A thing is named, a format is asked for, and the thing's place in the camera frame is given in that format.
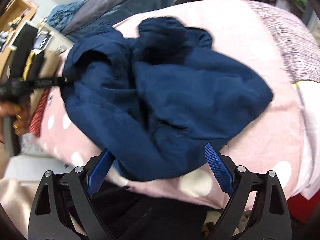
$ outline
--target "pink blanket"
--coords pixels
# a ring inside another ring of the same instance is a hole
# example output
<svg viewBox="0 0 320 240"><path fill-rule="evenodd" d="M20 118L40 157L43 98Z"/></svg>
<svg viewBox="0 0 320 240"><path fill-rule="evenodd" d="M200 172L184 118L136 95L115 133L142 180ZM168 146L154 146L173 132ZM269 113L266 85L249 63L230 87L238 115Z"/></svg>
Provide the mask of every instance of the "pink blanket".
<svg viewBox="0 0 320 240"><path fill-rule="evenodd" d="M252 172L274 170L289 198L300 171L302 120L282 57L260 18L241 0L206 0L137 14L115 27L124 37L137 37L137 25L143 19L161 16L173 16L186 26L206 29L215 38L213 50L251 67L273 90L274 99L265 112L232 139L222 153ZM49 96L39 143L51 155L73 165L84 165L100 153L68 118L59 88ZM135 192L214 208L222 208L228 201L207 164L179 178L150 182L128 181L111 168L108 179L119 186L129 185ZM252 208L253 197L246 208Z"/></svg>

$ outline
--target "wooden desk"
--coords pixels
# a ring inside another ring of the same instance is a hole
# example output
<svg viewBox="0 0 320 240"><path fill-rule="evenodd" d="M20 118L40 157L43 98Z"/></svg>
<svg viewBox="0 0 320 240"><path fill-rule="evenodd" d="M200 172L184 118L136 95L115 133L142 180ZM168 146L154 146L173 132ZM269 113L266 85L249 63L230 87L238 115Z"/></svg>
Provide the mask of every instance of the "wooden desk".
<svg viewBox="0 0 320 240"><path fill-rule="evenodd" d="M29 11L21 20L15 32L22 27L23 23L26 20L31 20L34 17L37 12L37 8L30 5L25 0L12 0L11 4L7 7L6 11L0 18L0 32L9 30L10 27L8 26L8 22L12 22L15 18L21 16L25 9L29 9ZM14 33L13 35L11 35L7 42L10 43L13 37ZM8 46L6 46L4 51L0 53L0 76L2 75L2 71L7 63L7 60L10 57L10 53L11 49Z"/></svg>

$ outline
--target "blue hoodie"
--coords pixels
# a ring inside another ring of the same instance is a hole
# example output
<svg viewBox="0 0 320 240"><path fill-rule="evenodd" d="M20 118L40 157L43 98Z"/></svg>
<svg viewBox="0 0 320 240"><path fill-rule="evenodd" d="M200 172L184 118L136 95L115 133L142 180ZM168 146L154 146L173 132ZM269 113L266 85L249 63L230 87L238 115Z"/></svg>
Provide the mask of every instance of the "blue hoodie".
<svg viewBox="0 0 320 240"><path fill-rule="evenodd" d="M172 178L206 163L272 100L252 69L211 50L212 38L172 17L139 24L125 39L108 22L76 43L61 87L71 121L136 181Z"/></svg>

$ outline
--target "blue gripper pad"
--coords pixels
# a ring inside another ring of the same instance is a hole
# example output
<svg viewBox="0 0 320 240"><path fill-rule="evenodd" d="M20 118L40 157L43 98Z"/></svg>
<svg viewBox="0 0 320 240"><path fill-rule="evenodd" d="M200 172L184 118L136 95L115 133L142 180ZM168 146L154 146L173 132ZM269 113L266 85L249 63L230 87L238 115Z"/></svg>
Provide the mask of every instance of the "blue gripper pad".
<svg viewBox="0 0 320 240"><path fill-rule="evenodd" d="M234 192L232 175L210 143L204 148L204 156L216 177L221 190L228 193L231 197Z"/></svg>
<svg viewBox="0 0 320 240"><path fill-rule="evenodd" d="M115 157L108 150L103 153L102 158L93 169L91 175L88 177L87 193L90 197L100 190L100 187L114 160Z"/></svg>

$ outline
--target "finger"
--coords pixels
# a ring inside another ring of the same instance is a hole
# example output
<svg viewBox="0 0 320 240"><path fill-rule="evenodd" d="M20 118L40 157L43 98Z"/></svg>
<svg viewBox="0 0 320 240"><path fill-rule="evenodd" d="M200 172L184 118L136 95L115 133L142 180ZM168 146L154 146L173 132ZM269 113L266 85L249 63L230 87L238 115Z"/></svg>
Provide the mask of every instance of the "finger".
<svg viewBox="0 0 320 240"><path fill-rule="evenodd" d="M22 111L22 112L16 114L16 117L18 120L26 121L29 119L29 111Z"/></svg>
<svg viewBox="0 0 320 240"><path fill-rule="evenodd" d="M22 135L28 132L29 126L27 125L27 122L18 120L13 123L13 128L17 135Z"/></svg>
<svg viewBox="0 0 320 240"><path fill-rule="evenodd" d="M19 114L21 111L21 107L14 103L8 101L0 102L0 116L16 115Z"/></svg>
<svg viewBox="0 0 320 240"><path fill-rule="evenodd" d="M26 98L23 102L20 102L20 106L23 110L30 109L30 106L31 106L30 97Z"/></svg>

